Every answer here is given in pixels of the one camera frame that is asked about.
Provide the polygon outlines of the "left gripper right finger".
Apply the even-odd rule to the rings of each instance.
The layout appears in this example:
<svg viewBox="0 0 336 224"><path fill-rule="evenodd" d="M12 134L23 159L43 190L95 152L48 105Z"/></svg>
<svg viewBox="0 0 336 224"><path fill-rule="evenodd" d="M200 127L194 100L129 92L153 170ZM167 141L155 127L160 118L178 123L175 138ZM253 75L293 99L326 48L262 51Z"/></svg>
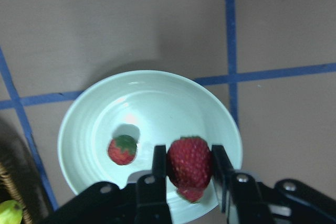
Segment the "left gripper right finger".
<svg viewBox="0 0 336 224"><path fill-rule="evenodd" d="M233 168L223 146L212 146L212 163L218 205L227 223L273 223L255 179Z"/></svg>

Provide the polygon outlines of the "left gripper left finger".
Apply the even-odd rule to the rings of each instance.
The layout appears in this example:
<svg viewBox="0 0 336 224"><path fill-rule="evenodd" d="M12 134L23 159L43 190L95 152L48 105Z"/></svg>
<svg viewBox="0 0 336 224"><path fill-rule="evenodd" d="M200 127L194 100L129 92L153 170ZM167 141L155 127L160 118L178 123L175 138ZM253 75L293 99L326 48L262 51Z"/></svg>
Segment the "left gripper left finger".
<svg viewBox="0 0 336 224"><path fill-rule="evenodd" d="M154 147L151 172L141 176L135 188L134 223L172 223L166 200L166 146Z"/></svg>

